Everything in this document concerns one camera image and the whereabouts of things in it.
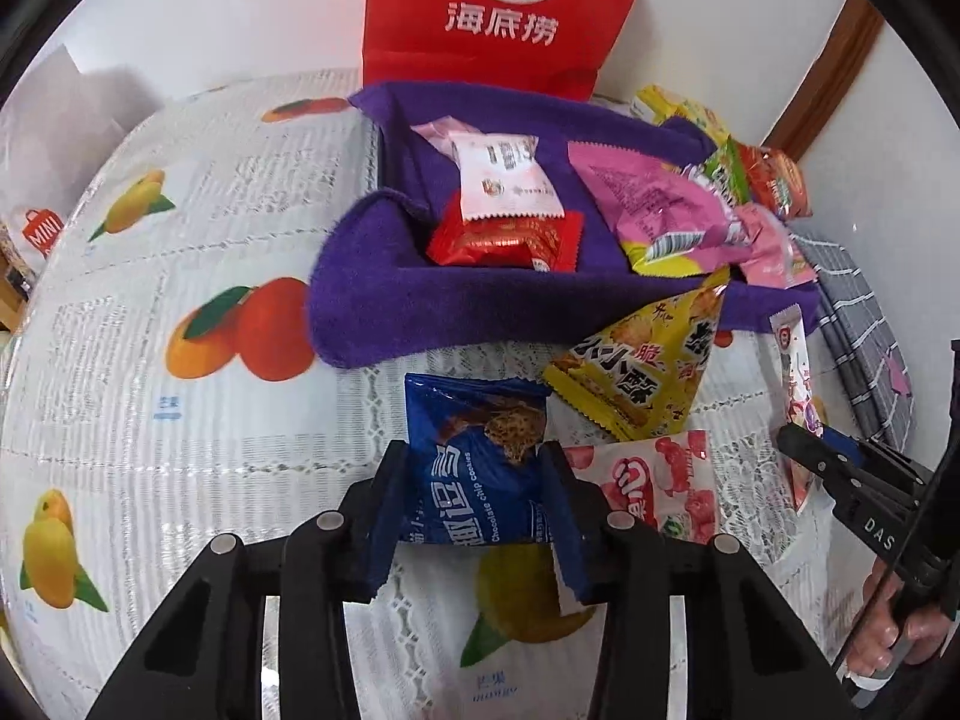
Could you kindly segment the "person right hand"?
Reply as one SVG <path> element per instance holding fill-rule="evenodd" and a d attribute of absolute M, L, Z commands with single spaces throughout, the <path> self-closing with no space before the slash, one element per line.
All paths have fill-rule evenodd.
<path fill-rule="evenodd" d="M 866 601 L 875 600 L 875 605 L 866 614 L 866 621 L 862 622 L 846 655 L 846 667 L 850 673 L 872 676 L 876 671 L 888 668 L 893 647 L 900 639 L 900 626 L 893 621 L 892 603 L 903 583 L 896 575 L 890 575 L 882 582 L 886 570 L 887 564 L 876 559 L 862 585 L 862 598 Z M 937 606 L 915 611 L 908 617 L 905 626 L 907 639 L 911 642 L 911 650 L 905 656 L 908 665 L 921 665 L 929 660 L 942 649 L 944 640 L 955 628 L 955 624 Z"/>

